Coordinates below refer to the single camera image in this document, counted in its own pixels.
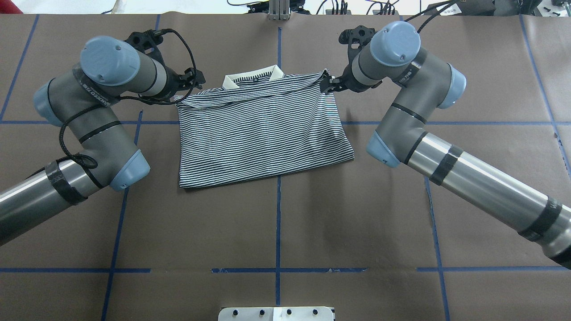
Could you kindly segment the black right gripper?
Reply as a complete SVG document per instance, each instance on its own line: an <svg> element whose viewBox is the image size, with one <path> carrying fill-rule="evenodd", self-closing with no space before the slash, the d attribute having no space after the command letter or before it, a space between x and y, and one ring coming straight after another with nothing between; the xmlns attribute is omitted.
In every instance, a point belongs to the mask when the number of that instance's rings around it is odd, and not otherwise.
<svg viewBox="0 0 571 321"><path fill-rule="evenodd" d="M355 75L353 67L359 69L358 54L369 44L376 31L374 28L359 25L354 29L344 30L339 37L339 43L347 45L348 65L340 77L323 74L320 81L323 94L332 94L351 90L354 93L363 93L368 89L375 89L382 84L382 80L369 79L364 75Z"/></svg>

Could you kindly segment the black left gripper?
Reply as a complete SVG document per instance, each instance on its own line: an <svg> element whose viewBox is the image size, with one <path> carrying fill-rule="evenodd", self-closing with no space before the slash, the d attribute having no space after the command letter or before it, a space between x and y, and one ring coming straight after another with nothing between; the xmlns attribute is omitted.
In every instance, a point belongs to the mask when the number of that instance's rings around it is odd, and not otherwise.
<svg viewBox="0 0 571 321"><path fill-rule="evenodd" d="M184 47L187 49L190 57L192 57L192 51L188 43L176 30L147 30L143 32L134 31L126 39L126 43L131 45L134 49L143 53L147 57L153 59L161 67L163 67L166 80L165 85L157 94L147 94L140 93L139 97L124 97L124 99L130 100L170 100L174 97L174 94L181 96L175 100L185 100L194 89L198 89L199 85L205 84L206 80L202 71L196 68L188 68L184 71L184 74L177 74L171 68L169 68L164 61L161 51L158 45L161 44L164 39L163 35L174 34L183 43Z"/></svg>

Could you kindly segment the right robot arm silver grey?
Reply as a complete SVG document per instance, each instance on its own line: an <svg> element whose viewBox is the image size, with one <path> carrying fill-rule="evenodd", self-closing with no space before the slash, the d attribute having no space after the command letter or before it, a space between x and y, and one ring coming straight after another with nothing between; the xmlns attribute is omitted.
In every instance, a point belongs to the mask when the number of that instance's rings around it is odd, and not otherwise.
<svg viewBox="0 0 571 321"><path fill-rule="evenodd" d="M527 111L551 115L538 101L535 77L525 73L532 61L503 45L457 51L452 34L442 29L444 48L437 49L407 20L344 30L339 43L348 47L348 65L321 89L363 93L393 82L399 91L368 142L369 155L410 167L569 269L570 205L528 185L545 185L552 173L570 183L568 159L555 146L557 127L522 122Z"/></svg>

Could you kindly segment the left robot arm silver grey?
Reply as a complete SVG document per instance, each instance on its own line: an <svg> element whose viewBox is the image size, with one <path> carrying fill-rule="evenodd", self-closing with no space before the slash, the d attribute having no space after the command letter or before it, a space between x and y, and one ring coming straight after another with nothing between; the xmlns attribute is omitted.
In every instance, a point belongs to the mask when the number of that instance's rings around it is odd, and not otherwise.
<svg viewBox="0 0 571 321"><path fill-rule="evenodd" d="M205 79L196 67L169 68L158 46L174 29L133 32L121 41L101 35L86 42L73 68L41 86L34 107L59 128L64 157L48 163L1 193L1 244L86 201L105 187L122 191L149 174L150 166L112 110L123 100L177 104Z"/></svg>

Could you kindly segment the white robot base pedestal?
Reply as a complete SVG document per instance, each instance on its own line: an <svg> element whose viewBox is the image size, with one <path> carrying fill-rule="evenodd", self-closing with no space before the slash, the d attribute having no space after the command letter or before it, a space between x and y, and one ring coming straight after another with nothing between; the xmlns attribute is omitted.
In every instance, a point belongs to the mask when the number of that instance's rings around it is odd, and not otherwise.
<svg viewBox="0 0 571 321"><path fill-rule="evenodd" d="M218 314L219 321L335 321L333 307L226 307Z"/></svg>

